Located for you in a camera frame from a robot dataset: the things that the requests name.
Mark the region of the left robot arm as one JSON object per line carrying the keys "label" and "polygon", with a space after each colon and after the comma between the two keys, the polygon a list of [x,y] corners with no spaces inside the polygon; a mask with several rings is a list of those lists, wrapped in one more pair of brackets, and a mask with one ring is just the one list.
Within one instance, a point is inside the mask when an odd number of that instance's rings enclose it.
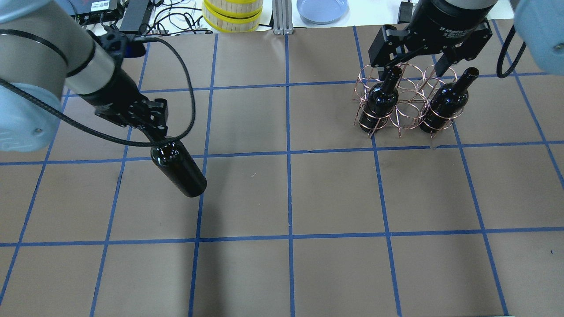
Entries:
{"label": "left robot arm", "polygon": [[55,137],[54,110],[64,88],[80,96],[95,114],[121,127],[141,129],[151,142],[167,134],[167,101],[143,96],[122,69],[129,38],[118,31],[97,38],[81,28],[53,0],[1,2],[1,150],[35,152]]}

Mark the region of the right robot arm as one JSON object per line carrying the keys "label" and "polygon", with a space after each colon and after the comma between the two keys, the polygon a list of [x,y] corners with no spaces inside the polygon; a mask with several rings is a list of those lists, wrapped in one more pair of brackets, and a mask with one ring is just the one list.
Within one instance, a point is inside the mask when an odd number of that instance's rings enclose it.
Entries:
{"label": "right robot arm", "polygon": [[[441,54],[435,74],[443,76],[461,60],[473,60],[492,37],[487,15],[494,0],[420,0],[404,29],[383,25],[368,54],[374,68],[391,68],[421,55]],[[563,74],[563,2],[514,0],[513,32],[538,67]]]}

